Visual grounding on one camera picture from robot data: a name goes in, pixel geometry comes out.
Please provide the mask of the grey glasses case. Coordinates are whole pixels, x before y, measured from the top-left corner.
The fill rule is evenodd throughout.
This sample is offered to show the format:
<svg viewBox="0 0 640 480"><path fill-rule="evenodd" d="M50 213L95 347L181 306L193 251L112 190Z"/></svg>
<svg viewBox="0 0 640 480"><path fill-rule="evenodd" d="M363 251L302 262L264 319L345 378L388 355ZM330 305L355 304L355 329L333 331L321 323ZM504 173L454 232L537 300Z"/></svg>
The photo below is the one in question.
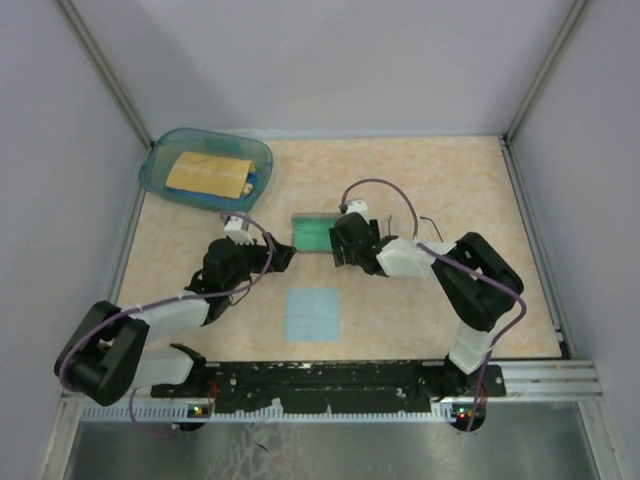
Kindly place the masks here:
<svg viewBox="0 0 640 480"><path fill-rule="evenodd" d="M291 216L292 244L299 253L332 253L329 230L339 213L298 212Z"/></svg>

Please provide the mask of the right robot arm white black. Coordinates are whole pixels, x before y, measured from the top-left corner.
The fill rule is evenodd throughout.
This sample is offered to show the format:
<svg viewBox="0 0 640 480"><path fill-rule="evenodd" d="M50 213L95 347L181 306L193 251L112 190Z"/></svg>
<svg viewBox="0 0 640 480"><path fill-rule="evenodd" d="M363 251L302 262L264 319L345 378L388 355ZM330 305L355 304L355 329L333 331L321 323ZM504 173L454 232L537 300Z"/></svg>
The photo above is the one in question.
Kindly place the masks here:
<svg viewBox="0 0 640 480"><path fill-rule="evenodd" d="M475 232L455 242L427 245L396 235L382 236L378 222L360 213L340 216L329 228L334 264L366 274L439 283L460 319L442 366L424 378L431 398L479 392L499 334L496 325L522 302L524 283L493 247Z"/></svg>

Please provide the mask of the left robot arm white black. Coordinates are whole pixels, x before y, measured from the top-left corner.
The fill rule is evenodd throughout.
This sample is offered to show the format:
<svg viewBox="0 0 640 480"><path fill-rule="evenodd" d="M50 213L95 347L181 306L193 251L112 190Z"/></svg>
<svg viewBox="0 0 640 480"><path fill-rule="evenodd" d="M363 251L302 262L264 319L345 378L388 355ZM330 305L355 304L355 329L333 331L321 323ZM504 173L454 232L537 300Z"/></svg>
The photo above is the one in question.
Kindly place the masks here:
<svg viewBox="0 0 640 480"><path fill-rule="evenodd" d="M90 307L54 363L54 373L70 391L110 406L133 389L174 385L184 395L201 394L208 373L197 352L173 345L149 351L147 345L177 332L217 320L235 295L268 273L285 271L296 250L265 235L236 243L213 241L202 267L177 296L143 307L122 309L103 300Z"/></svg>

